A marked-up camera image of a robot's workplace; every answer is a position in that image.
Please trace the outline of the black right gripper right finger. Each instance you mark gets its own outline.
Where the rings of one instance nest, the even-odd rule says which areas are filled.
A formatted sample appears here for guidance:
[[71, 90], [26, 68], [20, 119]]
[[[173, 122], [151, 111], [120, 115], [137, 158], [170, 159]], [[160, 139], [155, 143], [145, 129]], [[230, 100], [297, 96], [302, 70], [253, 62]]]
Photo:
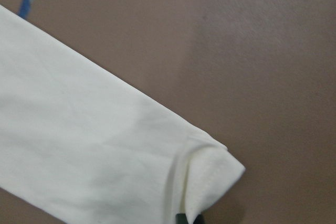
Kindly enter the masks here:
[[198, 215], [198, 216], [195, 218], [193, 224], [205, 224], [205, 220], [204, 220], [203, 215]]

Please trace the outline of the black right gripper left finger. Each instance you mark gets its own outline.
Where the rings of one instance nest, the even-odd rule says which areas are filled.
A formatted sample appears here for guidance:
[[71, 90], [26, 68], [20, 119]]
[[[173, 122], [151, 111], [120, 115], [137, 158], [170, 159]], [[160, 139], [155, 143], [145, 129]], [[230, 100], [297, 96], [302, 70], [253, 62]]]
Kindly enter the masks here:
[[176, 224], [187, 224], [186, 214], [176, 214], [175, 223]]

